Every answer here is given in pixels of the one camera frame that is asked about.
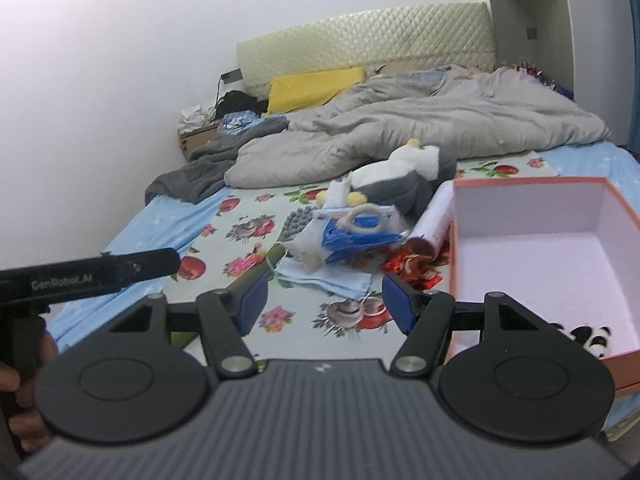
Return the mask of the person's left hand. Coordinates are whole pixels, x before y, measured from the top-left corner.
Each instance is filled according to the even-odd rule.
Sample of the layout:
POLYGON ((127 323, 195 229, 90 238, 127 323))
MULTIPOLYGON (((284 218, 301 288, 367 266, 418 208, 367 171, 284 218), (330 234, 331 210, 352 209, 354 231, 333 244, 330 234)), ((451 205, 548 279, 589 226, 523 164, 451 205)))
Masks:
POLYGON ((25 453, 43 448, 51 440, 51 433, 37 408, 35 378, 22 379, 14 368, 1 363, 1 392, 17 405, 12 416, 6 416, 6 410, 1 409, 1 426, 9 431, 10 443, 15 438, 25 453))

